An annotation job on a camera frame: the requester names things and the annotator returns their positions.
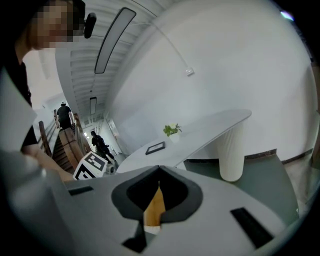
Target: stair railing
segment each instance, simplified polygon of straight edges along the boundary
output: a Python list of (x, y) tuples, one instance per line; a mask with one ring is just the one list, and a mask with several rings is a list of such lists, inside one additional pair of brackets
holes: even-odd
[(84, 155), (86, 155), (87, 153), (91, 152), (92, 149), (87, 141), (87, 138), (85, 137), (78, 114), (75, 113), (73, 116), (75, 120), (75, 138), (79, 144), (80, 150)]
[(53, 119), (50, 124), (45, 128), (44, 122), (39, 122), (39, 129), (40, 129), (40, 137), (38, 138), (37, 142), (40, 147), (49, 157), (52, 157), (52, 152), (49, 146), (49, 143), (52, 139), (52, 136), (56, 130), (56, 122)]
[(67, 128), (59, 132), (59, 138), (69, 162), (76, 169), (84, 155), (92, 150), (85, 138), (79, 116), (77, 114), (73, 116), (75, 120), (74, 132), (71, 128)]

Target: wall outlet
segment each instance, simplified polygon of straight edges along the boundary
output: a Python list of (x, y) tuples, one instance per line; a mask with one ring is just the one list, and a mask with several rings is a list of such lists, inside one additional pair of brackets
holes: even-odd
[(185, 70), (185, 72), (186, 72), (186, 75), (187, 75), (188, 77), (190, 77), (191, 75), (193, 75), (193, 74), (195, 73), (192, 67), (188, 67), (188, 68)]

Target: green plant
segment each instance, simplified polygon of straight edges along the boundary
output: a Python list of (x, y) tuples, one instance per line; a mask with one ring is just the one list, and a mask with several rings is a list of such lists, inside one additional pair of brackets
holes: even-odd
[(176, 134), (178, 131), (182, 132), (181, 126), (178, 124), (165, 125), (163, 132), (169, 137), (172, 134)]

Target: ribbed table base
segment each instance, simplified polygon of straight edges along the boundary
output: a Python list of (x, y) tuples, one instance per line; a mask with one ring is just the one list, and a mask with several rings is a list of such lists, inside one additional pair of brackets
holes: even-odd
[(243, 122), (225, 132), (216, 140), (220, 175), (227, 182), (235, 182), (244, 169)]

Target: ceiling light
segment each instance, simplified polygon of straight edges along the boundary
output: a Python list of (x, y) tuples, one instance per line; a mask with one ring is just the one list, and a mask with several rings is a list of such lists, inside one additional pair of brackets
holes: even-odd
[(291, 20), (291, 21), (294, 21), (294, 17), (290, 13), (288, 13), (286, 11), (281, 11), (280, 13), (284, 18)]
[(93, 115), (96, 113), (96, 107), (97, 107), (97, 97), (91, 97), (90, 98), (90, 115)]
[(126, 7), (122, 8), (118, 12), (103, 39), (98, 58), (95, 63), (94, 73), (102, 74), (105, 72), (110, 55), (119, 38), (136, 15), (137, 13), (135, 11)]

